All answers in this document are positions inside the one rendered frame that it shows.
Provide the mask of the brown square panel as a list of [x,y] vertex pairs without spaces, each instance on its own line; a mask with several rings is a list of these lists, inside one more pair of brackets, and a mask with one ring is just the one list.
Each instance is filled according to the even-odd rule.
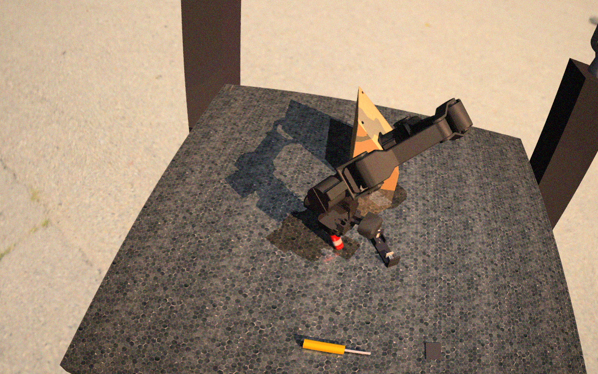
[[441,343],[425,343],[426,359],[441,359]]

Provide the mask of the orange-handled screwdriver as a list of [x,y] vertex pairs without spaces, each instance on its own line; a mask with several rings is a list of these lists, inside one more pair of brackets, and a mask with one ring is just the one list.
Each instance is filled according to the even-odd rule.
[[329,353],[336,353],[336,354],[343,354],[344,351],[348,351],[348,352],[352,352],[352,353],[368,354],[368,355],[371,354],[371,352],[367,352],[367,351],[346,350],[345,345],[337,345],[337,344],[333,344],[333,343],[314,341],[312,339],[304,339],[302,348],[307,348],[309,350],[317,350],[317,351],[327,351]]

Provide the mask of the red and white battery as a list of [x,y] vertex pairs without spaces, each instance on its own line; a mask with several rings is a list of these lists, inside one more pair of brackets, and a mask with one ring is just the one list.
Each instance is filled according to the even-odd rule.
[[342,243],[341,237],[338,236],[330,236],[332,243],[334,244],[335,249],[341,249],[344,245]]

